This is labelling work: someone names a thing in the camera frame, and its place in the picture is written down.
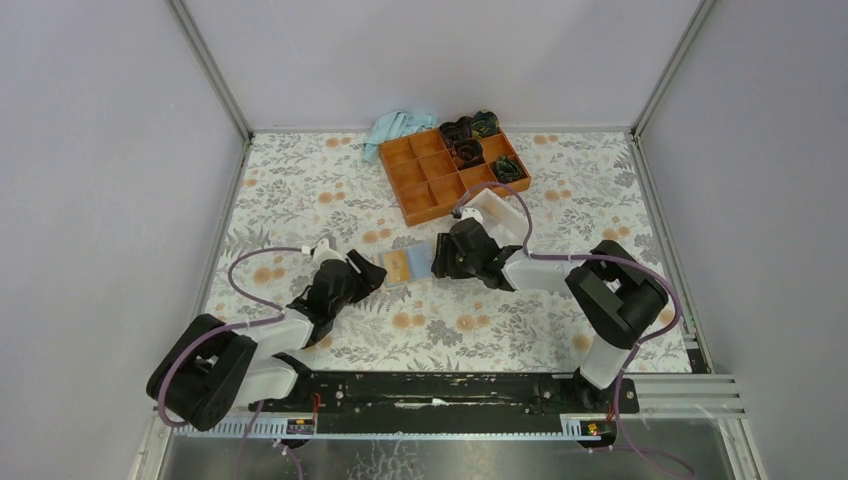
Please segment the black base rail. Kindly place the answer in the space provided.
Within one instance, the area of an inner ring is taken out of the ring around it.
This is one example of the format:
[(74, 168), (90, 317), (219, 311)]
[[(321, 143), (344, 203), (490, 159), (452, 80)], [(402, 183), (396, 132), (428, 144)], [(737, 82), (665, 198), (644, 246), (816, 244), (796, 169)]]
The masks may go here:
[(265, 412), (305, 414), (320, 434), (559, 434), (640, 410), (633, 381), (598, 390), (573, 374), (317, 371)]

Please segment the dark rolled band corner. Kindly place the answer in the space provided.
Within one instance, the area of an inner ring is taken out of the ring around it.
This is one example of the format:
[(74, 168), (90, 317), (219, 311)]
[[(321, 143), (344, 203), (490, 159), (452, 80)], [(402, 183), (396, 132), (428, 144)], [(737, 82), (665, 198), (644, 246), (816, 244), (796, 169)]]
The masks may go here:
[(488, 138), (501, 132), (497, 115), (488, 110), (475, 113), (471, 121), (472, 136), (475, 139)]

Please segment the light blue cloth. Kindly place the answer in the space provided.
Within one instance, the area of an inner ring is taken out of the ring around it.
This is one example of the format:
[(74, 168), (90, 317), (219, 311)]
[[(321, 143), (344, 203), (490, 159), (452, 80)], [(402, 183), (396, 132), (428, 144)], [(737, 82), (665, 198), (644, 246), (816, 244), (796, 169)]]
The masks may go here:
[(363, 142), (363, 160), (374, 164), (379, 157), (380, 144), (435, 128), (437, 120), (438, 118), (432, 114), (410, 114), (402, 110), (382, 115), (376, 120), (368, 138)]

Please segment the dark rolled band right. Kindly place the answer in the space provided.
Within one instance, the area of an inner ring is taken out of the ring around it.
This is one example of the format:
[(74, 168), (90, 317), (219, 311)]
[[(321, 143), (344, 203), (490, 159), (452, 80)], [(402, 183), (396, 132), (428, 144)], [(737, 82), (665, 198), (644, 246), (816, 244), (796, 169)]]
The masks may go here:
[(496, 180), (502, 184), (515, 183), (527, 177), (524, 167), (515, 156), (502, 154), (490, 167)]

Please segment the dark rolled band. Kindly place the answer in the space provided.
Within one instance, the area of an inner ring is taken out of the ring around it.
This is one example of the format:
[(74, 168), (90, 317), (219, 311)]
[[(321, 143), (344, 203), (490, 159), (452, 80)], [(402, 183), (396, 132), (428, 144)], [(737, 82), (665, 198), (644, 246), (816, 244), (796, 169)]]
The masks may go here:
[(471, 168), (485, 162), (483, 147), (474, 138), (454, 142), (451, 146), (451, 157), (458, 170)]
[(472, 118), (462, 116), (455, 121), (442, 123), (438, 131), (447, 149), (452, 149), (456, 142), (471, 139), (473, 137)]
[(524, 167), (515, 156), (502, 154), (490, 167), (496, 180), (502, 184), (515, 183), (527, 177)]

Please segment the dark rolled band top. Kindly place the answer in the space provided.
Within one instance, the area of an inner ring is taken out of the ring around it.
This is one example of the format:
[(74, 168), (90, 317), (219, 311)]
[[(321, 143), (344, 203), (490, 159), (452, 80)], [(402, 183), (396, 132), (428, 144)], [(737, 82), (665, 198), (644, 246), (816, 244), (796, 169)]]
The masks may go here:
[(438, 131), (447, 149), (452, 149), (456, 142), (471, 139), (473, 137), (472, 118), (462, 116), (455, 121), (442, 123)]

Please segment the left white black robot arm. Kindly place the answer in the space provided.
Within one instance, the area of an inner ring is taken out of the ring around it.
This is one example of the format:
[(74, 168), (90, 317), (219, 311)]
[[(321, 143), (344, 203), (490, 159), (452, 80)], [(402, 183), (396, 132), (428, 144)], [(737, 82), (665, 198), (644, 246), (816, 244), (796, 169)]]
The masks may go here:
[(216, 426), (234, 407), (274, 399), (296, 411), (309, 401), (312, 371), (292, 352), (330, 333), (338, 314), (378, 290), (384, 268), (357, 251), (315, 254), (311, 283), (276, 315), (225, 323), (212, 314), (195, 317), (151, 374), (147, 395), (161, 420), (199, 431)]

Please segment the white card box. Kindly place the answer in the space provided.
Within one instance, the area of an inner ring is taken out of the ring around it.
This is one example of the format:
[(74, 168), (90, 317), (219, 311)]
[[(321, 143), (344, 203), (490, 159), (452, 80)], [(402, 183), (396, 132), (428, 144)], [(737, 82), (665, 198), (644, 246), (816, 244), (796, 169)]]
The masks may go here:
[(485, 220), (481, 225), (500, 247), (521, 247), (524, 244), (529, 229), (526, 215), (510, 206), (491, 189), (483, 189), (461, 208), (463, 207), (473, 207), (483, 213)]

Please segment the orange compartment tray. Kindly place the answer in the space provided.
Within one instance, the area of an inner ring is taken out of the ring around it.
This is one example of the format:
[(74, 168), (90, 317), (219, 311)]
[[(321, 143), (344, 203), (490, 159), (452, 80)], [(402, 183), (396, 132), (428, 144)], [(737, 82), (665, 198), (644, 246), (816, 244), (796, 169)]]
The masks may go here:
[(437, 129), (426, 130), (379, 145), (380, 160), (387, 172), (400, 211), (408, 226), (446, 216), (469, 188), (498, 182), (490, 164), (506, 154), (518, 158), (527, 177), (505, 184), (516, 192), (527, 190), (532, 176), (506, 135), (476, 139), (483, 147), (483, 164), (458, 170)]

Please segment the dark rolled band middle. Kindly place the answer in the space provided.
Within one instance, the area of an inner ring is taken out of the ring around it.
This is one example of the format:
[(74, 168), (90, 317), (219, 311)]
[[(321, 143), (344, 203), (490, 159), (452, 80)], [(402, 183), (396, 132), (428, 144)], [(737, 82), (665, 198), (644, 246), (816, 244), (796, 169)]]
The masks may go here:
[(451, 146), (451, 157), (458, 170), (471, 168), (485, 162), (483, 147), (474, 138), (454, 142)]

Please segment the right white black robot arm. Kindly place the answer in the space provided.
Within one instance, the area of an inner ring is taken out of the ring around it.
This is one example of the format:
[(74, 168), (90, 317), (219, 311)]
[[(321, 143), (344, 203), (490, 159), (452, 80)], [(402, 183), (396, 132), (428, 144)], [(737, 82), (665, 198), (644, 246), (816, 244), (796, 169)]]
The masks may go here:
[(525, 245), (500, 245), (474, 218), (438, 234), (431, 272), (476, 278), (493, 290), (569, 292), (596, 334), (573, 386), (575, 402), (589, 412), (612, 400), (612, 384), (650, 339), (647, 330), (665, 307), (681, 306), (665, 278), (612, 240), (584, 254), (534, 253)]

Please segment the beige card holder wallet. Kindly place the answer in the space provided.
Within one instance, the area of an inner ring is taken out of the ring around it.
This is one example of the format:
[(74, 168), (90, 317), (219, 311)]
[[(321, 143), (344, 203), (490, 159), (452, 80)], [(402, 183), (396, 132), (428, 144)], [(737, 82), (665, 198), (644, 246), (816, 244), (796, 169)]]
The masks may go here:
[(418, 242), (381, 251), (374, 256), (374, 260), (387, 271), (383, 286), (393, 288), (432, 279), (434, 256), (435, 247), (432, 242)]

